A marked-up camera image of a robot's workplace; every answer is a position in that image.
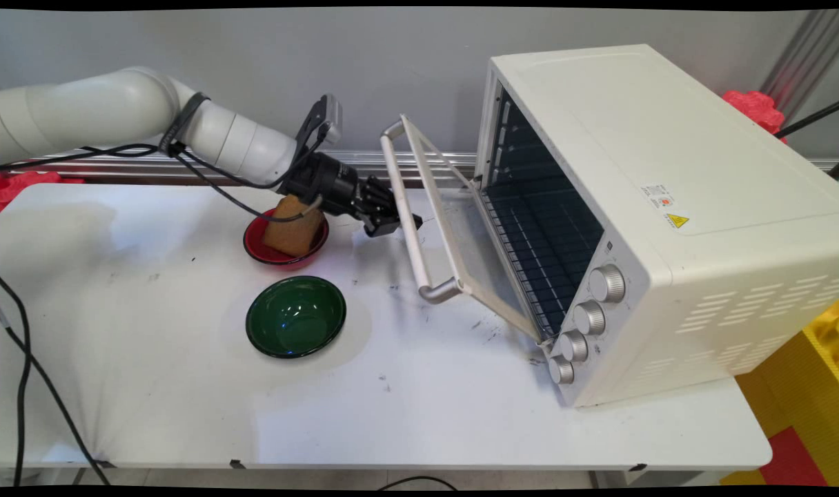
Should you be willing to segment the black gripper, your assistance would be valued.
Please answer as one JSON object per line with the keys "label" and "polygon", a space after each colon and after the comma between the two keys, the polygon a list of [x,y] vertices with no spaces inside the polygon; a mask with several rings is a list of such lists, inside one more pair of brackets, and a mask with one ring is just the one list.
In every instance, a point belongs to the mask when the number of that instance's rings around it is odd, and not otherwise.
{"label": "black gripper", "polygon": [[353,167],[323,153],[297,159],[279,193],[297,196],[306,206],[321,198],[318,210],[331,216],[364,217],[369,238],[391,235],[402,224],[395,196],[384,182],[374,175],[360,179]]}

